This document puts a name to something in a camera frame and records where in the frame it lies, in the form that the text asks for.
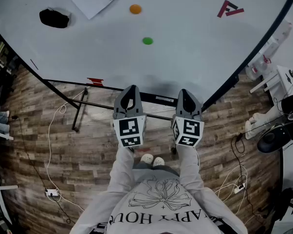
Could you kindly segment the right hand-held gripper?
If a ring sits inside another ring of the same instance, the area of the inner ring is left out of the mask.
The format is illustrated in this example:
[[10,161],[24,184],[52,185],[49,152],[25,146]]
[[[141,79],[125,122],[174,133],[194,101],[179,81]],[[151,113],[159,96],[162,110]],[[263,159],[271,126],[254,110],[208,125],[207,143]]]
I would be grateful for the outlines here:
[[[184,91],[185,110],[183,108]],[[204,122],[201,118],[201,103],[188,90],[181,89],[179,92],[171,129],[176,145],[196,147],[202,139]]]

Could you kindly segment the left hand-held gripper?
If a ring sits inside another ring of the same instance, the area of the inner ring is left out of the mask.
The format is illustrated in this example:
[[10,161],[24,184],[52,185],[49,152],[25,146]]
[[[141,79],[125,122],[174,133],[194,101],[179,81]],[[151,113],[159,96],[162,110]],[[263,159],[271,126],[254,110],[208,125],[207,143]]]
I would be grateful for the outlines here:
[[[128,110],[133,117],[126,117]],[[113,120],[114,130],[122,147],[143,145],[146,115],[143,115],[140,91],[136,85],[127,87],[115,99],[113,117],[123,117]]]

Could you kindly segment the person's right forearm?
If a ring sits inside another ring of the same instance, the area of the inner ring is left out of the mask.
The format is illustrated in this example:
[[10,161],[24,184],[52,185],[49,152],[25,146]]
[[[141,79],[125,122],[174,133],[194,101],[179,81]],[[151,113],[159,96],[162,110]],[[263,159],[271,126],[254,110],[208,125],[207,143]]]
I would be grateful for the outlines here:
[[195,148],[176,145],[179,156],[180,184],[193,196],[204,188],[199,174],[199,158]]

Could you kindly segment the person's left forearm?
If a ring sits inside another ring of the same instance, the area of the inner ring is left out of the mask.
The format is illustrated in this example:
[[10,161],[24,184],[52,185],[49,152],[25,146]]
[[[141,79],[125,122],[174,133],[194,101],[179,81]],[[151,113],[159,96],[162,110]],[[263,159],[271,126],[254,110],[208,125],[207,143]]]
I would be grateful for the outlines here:
[[134,152],[126,147],[118,146],[116,160],[110,172],[108,192],[126,194],[135,184],[133,174]]

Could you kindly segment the white magnetic whiteboard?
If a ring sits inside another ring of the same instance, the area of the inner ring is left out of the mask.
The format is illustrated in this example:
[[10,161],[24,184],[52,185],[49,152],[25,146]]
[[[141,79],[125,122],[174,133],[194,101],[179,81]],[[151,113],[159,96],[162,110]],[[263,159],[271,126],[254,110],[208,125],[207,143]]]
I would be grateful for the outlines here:
[[[293,0],[228,0],[244,12],[217,14],[225,0],[113,0],[92,19],[71,0],[0,0],[0,35],[41,78],[176,98],[181,89],[212,103],[220,87],[270,37]],[[138,4],[134,15],[129,7]],[[71,14],[67,28],[40,11]],[[153,39],[151,45],[142,42]]]

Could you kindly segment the person's left white shoe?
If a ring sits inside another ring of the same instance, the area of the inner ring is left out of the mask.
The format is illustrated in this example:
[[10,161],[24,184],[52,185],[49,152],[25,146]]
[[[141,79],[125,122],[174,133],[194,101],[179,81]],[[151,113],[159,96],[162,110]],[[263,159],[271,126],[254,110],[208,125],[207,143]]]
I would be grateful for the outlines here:
[[144,162],[146,164],[151,164],[153,160],[154,160],[154,157],[151,154],[144,154],[140,159],[141,162]]

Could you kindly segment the person's dark trouser legs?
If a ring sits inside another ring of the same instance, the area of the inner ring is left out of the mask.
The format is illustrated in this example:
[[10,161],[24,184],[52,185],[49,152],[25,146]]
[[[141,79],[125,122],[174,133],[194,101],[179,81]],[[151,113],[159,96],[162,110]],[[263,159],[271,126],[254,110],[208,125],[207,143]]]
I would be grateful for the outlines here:
[[161,170],[166,171],[176,176],[180,176],[174,169],[166,165],[158,165],[153,166],[152,164],[148,164],[144,161],[140,161],[139,163],[133,165],[133,169],[149,169],[149,170]]

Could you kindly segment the clear plastic container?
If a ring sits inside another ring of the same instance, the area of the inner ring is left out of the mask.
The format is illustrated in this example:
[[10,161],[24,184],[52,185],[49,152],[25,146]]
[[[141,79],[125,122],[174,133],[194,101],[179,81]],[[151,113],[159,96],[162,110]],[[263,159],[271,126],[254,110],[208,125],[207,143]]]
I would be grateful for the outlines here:
[[262,55],[257,61],[256,61],[256,68],[261,74],[268,74],[271,72],[271,59],[265,57],[265,55]]
[[258,73],[256,68],[251,67],[251,66],[247,66],[245,68],[245,72],[246,72],[246,75],[248,76],[248,78],[253,81],[256,80],[260,76],[260,74]]

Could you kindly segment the orange round magnet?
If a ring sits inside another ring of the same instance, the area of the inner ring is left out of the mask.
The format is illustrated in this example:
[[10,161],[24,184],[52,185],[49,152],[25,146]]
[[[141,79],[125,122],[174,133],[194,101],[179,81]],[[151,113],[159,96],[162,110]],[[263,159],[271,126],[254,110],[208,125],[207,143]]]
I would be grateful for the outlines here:
[[137,15],[139,13],[142,12],[142,7],[138,4],[133,4],[129,7],[129,11],[134,14],[134,15]]

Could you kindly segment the red logo sticker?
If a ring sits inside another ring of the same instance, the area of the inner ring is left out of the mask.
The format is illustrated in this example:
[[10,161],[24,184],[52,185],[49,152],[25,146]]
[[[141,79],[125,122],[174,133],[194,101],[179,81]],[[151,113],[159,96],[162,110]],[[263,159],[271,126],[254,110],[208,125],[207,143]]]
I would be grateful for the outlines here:
[[222,7],[220,8],[217,17],[221,18],[223,15],[232,16],[235,14],[243,13],[244,9],[239,8],[228,0],[225,0]]

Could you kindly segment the person's white printed sweatshirt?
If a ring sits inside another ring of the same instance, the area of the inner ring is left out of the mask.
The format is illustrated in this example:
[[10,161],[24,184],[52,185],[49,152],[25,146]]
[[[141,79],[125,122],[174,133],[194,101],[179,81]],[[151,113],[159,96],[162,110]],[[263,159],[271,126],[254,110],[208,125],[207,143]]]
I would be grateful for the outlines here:
[[193,196],[180,176],[140,170],[126,194],[100,193],[70,234],[248,234],[242,221],[204,187]]

